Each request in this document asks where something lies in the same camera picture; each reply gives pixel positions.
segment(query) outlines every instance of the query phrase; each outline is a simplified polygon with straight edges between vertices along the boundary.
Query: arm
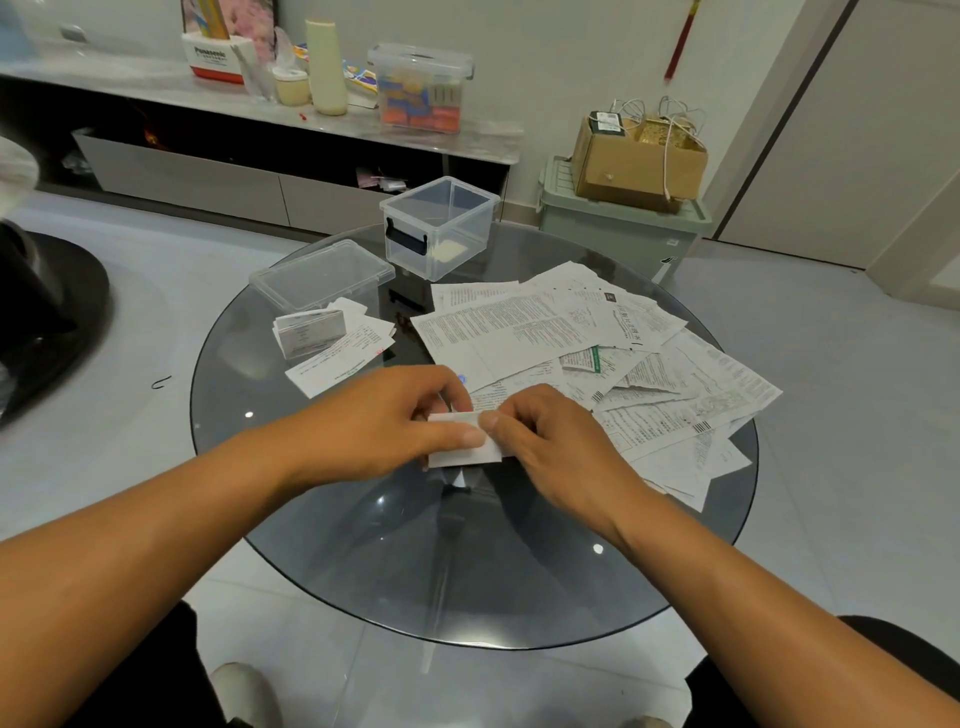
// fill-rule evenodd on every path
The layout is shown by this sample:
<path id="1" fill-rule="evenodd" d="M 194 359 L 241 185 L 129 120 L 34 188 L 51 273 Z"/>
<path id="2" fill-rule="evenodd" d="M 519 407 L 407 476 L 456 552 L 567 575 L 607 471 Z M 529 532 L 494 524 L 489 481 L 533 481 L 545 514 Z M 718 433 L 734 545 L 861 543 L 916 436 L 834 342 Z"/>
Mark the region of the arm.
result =
<path id="1" fill-rule="evenodd" d="M 254 526 L 314 485 L 477 447 L 446 367 L 365 376 L 117 496 L 0 544 L 0 725 L 60 725 Z M 376 443 L 371 452 L 370 444 Z"/>
<path id="2" fill-rule="evenodd" d="M 960 725 L 960 704 L 649 488 L 574 401 L 541 385 L 501 410 L 481 426 L 653 582 L 761 725 Z"/>

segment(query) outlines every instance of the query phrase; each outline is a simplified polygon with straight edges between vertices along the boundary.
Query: left hand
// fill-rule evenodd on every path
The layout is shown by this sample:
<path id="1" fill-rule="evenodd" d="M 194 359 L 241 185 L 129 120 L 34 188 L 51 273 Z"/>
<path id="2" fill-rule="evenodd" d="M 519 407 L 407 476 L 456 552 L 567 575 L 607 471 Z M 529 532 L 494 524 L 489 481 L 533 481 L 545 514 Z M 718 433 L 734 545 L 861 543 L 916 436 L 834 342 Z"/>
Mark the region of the left hand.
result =
<path id="1" fill-rule="evenodd" d="M 378 369 L 260 432 L 284 464 L 285 485 L 302 492 L 366 480 L 431 452 L 479 448 L 487 439 L 464 423 L 428 423 L 433 412 L 473 409 L 447 367 Z"/>

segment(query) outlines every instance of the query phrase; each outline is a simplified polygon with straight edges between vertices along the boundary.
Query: dark glass tabletop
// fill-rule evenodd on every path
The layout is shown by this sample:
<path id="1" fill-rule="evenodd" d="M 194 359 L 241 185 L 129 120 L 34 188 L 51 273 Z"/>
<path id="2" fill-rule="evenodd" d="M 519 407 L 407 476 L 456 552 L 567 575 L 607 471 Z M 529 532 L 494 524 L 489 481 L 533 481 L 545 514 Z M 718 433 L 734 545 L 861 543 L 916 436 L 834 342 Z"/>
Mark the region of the dark glass tabletop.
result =
<path id="1" fill-rule="evenodd" d="M 346 238 L 385 257 L 380 226 L 326 238 L 291 257 Z M 567 260 L 655 299 L 717 345 L 693 314 L 650 280 L 531 228 L 494 223 L 487 250 L 442 282 L 526 280 Z M 379 317 L 397 322 L 396 343 L 368 369 L 429 363 L 408 321 L 432 310 L 429 282 L 397 268 L 379 294 Z M 271 332 L 277 315 L 247 287 L 207 336 L 190 396 L 197 453 L 310 403 L 284 375 L 291 364 Z M 753 422 L 732 440 L 753 465 L 714 479 L 704 512 L 691 511 L 731 543 L 756 487 Z M 540 497 L 515 459 L 465 469 L 468 492 L 448 484 L 458 471 L 424 473 L 414 463 L 377 480 L 317 488 L 283 506 L 248 541 L 317 599 L 439 643 L 555 647 L 626 629 L 667 606 L 615 548 Z"/>

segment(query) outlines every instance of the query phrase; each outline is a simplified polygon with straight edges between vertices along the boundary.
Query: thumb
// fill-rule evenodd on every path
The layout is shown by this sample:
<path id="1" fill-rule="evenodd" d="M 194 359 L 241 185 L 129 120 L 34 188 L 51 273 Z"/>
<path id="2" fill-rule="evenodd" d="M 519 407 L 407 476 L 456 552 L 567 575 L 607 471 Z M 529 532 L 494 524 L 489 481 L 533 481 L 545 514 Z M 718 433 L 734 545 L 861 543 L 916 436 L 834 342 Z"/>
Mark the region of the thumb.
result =
<path id="1" fill-rule="evenodd" d="M 481 413 L 480 426 L 493 437 L 504 455 L 516 455 L 521 462 L 526 461 L 542 442 L 524 423 L 502 412 Z"/>
<path id="2" fill-rule="evenodd" d="M 429 455 L 431 452 L 446 452 L 452 449 L 479 448 L 487 442 L 487 435 L 467 423 L 411 423 L 416 452 L 414 455 Z"/>

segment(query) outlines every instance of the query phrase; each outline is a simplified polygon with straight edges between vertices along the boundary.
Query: plastic storage box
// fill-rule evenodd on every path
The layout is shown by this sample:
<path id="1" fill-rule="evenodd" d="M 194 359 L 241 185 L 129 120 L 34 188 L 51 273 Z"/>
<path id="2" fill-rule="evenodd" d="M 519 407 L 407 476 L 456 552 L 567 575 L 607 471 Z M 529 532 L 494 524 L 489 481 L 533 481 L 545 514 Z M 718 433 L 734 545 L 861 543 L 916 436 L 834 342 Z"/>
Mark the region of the plastic storage box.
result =
<path id="1" fill-rule="evenodd" d="M 471 56 L 378 43 L 367 52 L 367 61 L 376 71 L 376 97 L 384 124 L 460 131 L 464 81 L 473 78 Z"/>
<path id="2" fill-rule="evenodd" d="M 380 283 L 396 277 L 394 266 L 352 240 L 341 240 L 250 275 L 250 285 L 284 313 L 323 308 L 341 297 L 379 316 Z"/>
<path id="3" fill-rule="evenodd" d="M 498 195 L 441 177 L 380 203 L 387 260 L 440 280 L 487 248 Z"/>
<path id="4" fill-rule="evenodd" d="M 577 197 L 570 162 L 554 156 L 540 173 L 540 229 L 612 258 L 654 283 L 670 279 L 697 235 L 713 228 L 696 200 L 676 214 Z"/>

